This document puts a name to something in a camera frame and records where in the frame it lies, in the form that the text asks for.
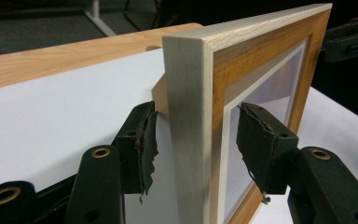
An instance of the black clamp jaw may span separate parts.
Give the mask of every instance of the black clamp jaw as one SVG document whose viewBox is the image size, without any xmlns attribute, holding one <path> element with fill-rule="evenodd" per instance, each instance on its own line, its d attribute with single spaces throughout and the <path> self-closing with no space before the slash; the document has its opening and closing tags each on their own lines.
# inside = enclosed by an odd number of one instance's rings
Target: black clamp jaw
<svg viewBox="0 0 358 224">
<path fill-rule="evenodd" d="M 294 223 L 358 223 L 358 181 L 336 154 L 299 150 L 298 137 L 266 109 L 240 109 L 237 144 L 262 193 L 284 194 L 290 186 Z"/>
<path fill-rule="evenodd" d="M 35 193 L 0 185 L 0 224 L 125 223 L 124 194 L 147 194 L 158 155 L 154 102 L 133 108 L 111 145 L 87 150 L 77 175 Z"/>
</svg>

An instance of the wooden frame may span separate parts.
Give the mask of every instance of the wooden frame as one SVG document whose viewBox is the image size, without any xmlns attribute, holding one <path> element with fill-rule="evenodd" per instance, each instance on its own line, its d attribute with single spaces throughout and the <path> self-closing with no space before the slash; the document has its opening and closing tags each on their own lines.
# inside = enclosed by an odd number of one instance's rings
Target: wooden frame
<svg viewBox="0 0 358 224">
<path fill-rule="evenodd" d="M 227 88 L 308 39 L 288 122 L 296 133 L 331 6 L 299 7 L 163 37 L 181 223 L 221 222 L 217 214 Z M 260 199 L 253 186 L 231 222 L 248 222 Z"/>
<path fill-rule="evenodd" d="M 226 88 L 218 198 L 218 223 L 228 223 L 254 182 L 236 139 L 241 102 L 260 105 L 287 125 L 307 40 L 295 44 L 268 63 Z"/>
</svg>

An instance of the wood grain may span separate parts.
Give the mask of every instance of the wood grain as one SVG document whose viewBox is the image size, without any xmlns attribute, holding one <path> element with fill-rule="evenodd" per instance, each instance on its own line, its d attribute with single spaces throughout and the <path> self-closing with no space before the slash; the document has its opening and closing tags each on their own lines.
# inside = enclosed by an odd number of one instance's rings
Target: wood grain
<svg viewBox="0 0 358 224">
<path fill-rule="evenodd" d="M 217 205 L 221 203 L 218 194 L 225 193 L 219 191 L 219 176 L 226 88 L 308 39 L 300 78 L 304 84 L 297 87 L 296 112 L 291 117 L 295 120 L 289 122 L 290 128 L 296 130 L 330 7 L 299 7 L 163 38 L 181 223 L 222 220 Z M 253 195 L 256 190 L 251 193 L 248 200 L 259 198 Z M 240 209 L 252 209 L 249 204 L 259 203 L 244 201 Z"/>
<path fill-rule="evenodd" d="M 196 23 L 0 55 L 0 87 L 55 75 L 161 47 L 161 37 L 201 27 Z"/>
<path fill-rule="evenodd" d="M 257 210 L 258 206 L 263 199 L 260 189 L 256 185 L 253 185 L 243 200 L 240 208 L 234 213 L 234 216 L 228 222 L 230 224 L 242 224 L 249 223 Z"/>
</svg>

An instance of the picture frame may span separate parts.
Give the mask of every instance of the picture frame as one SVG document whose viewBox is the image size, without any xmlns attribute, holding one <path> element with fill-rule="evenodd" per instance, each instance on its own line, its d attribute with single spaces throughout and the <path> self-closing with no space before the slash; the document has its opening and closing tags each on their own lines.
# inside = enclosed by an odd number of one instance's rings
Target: picture frame
<svg viewBox="0 0 358 224">
<path fill-rule="evenodd" d="M 287 125 L 308 40 L 301 41 L 227 87 L 220 162 L 219 223 L 228 223 L 253 185 L 237 147 L 242 102 L 260 105 Z"/>
<path fill-rule="evenodd" d="M 246 81 L 239 84 L 242 78 L 305 41 L 287 117 L 296 133 L 331 7 L 298 7 L 163 36 L 180 223 L 250 221 L 261 202 L 255 185 L 229 220 L 222 215 L 223 120 L 230 89 L 237 88 L 232 91 L 237 96 L 246 91 Z"/>
</svg>

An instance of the floor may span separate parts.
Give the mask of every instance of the floor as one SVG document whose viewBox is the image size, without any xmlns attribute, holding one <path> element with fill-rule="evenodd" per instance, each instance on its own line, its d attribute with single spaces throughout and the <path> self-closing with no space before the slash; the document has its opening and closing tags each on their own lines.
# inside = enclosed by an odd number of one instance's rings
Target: floor
<svg viewBox="0 0 358 224">
<path fill-rule="evenodd" d="M 142 29 L 150 29 L 156 15 L 153 1 L 131 0 L 129 14 Z M 101 7 L 100 18 L 117 35 L 137 32 L 124 17 L 125 1 Z M 0 54 L 40 49 L 105 35 L 88 19 L 88 7 L 30 8 L 0 12 Z"/>
</svg>

